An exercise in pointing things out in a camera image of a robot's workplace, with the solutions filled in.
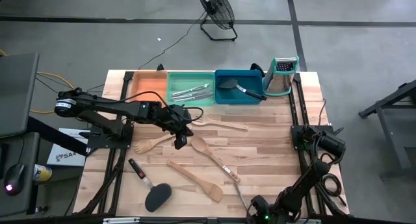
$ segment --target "knife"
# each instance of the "knife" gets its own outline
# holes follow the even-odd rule
[[[203,95],[203,94],[207,94],[207,93],[211,93],[211,92],[210,91],[203,91],[203,92],[191,93],[191,94],[186,94],[186,95],[180,95],[180,96],[173,97],[172,100],[175,101],[175,99],[184,99],[184,98],[188,98],[188,97],[196,97],[197,95]]]
[[[199,99],[204,99],[206,97],[210,97],[212,96],[213,93],[212,92],[208,92],[205,94],[200,94],[194,97],[186,97],[186,98],[182,98],[182,99],[174,99],[173,101],[191,101],[191,100],[199,100]]]
[[[176,92],[176,93],[173,93],[173,94],[172,94],[172,97],[175,97],[175,96],[178,96],[178,95],[181,95],[181,94],[184,94],[184,93],[188,93],[188,92],[193,92],[193,91],[202,90],[202,89],[204,89],[204,88],[207,88],[208,86],[209,86],[209,84],[203,84],[203,85],[201,85],[201,86],[197,86],[197,87],[195,87],[195,88],[190,88],[190,89],[188,89],[188,90],[183,90],[183,91],[180,91],[180,92]]]

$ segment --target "fan stand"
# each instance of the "fan stand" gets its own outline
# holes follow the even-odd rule
[[[235,39],[237,39],[237,37],[239,36],[239,35],[237,35],[237,33],[235,32],[235,29],[234,29],[234,26],[231,26],[231,29],[233,29],[233,32],[234,32],[234,34],[235,34],[235,37],[234,38],[222,38],[222,39],[216,39],[216,38],[213,38],[211,35],[209,35],[208,34],[208,32],[202,27],[202,25],[207,21],[207,18],[208,18],[208,14],[206,14],[205,15],[205,17],[204,17],[204,19],[202,20],[202,23],[201,23],[201,30],[209,37],[209,39],[210,40],[213,40],[213,41],[235,41]]]

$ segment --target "electric fan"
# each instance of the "electric fan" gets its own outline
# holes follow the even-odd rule
[[[209,37],[209,39],[214,41],[234,41],[237,38],[237,33],[234,29],[234,13],[233,9],[228,3],[228,0],[200,0],[202,6],[204,7],[207,14],[201,23],[201,30]],[[235,34],[234,38],[222,38],[216,39],[213,38],[208,32],[203,28],[203,24],[207,21],[208,16],[218,25],[221,29],[228,30],[233,29]]]

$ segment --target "computer mouse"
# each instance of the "computer mouse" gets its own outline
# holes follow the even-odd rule
[[[7,195],[17,195],[21,192],[25,182],[25,165],[14,164],[5,174],[5,191]]]

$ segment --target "orange tray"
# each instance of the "orange tray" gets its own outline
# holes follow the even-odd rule
[[[133,76],[130,96],[140,92],[154,91],[163,99],[166,97],[168,83],[167,71],[136,71]],[[146,93],[132,98],[132,101],[161,101],[155,94]]]

